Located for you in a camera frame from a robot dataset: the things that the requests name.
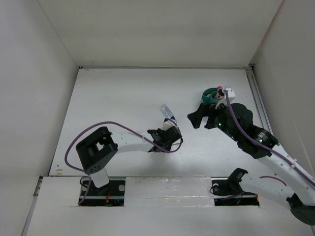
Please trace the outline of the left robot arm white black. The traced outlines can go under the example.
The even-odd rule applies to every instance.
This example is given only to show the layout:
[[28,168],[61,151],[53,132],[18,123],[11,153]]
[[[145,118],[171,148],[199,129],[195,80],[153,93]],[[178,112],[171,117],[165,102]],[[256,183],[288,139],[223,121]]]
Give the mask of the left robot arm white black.
[[101,127],[80,141],[76,151],[84,173],[92,179],[93,190],[104,195],[110,188],[105,166],[115,154],[137,151],[169,153],[172,145],[181,140],[182,135],[175,126],[138,134],[111,133],[107,127]]

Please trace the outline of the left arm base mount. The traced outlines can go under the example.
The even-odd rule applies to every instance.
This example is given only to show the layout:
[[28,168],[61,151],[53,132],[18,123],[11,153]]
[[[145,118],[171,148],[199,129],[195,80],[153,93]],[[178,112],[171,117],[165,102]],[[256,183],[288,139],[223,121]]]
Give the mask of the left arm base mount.
[[89,177],[81,177],[78,205],[82,207],[123,207],[125,201],[125,178],[114,178],[97,188]]

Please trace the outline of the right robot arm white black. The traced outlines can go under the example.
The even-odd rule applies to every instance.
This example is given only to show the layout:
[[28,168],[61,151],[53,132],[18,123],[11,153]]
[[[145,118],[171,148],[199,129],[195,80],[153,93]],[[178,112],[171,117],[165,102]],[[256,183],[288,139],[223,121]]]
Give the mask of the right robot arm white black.
[[299,221],[315,224],[315,181],[296,161],[287,156],[278,140],[267,130],[254,125],[252,111],[240,103],[215,107],[202,103],[188,114],[197,129],[207,117],[206,129],[217,128],[237,143],[244,153],[270,168],[282,180],[252,176],[247,170],[237,168],[214,188],[218,196],[236,197],[245,192],[262,195],[287,208]]

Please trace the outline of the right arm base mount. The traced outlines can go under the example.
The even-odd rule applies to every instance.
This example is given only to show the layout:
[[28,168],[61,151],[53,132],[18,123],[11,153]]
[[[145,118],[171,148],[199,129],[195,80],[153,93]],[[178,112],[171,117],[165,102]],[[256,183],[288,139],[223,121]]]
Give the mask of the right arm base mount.
[[230,206],[260,206],[258,196],[251,192],[245,192],[240,186],[242,177],[248,171],[237,168],[229,177],[215,177],[209,190],[214,195],[216,207]]

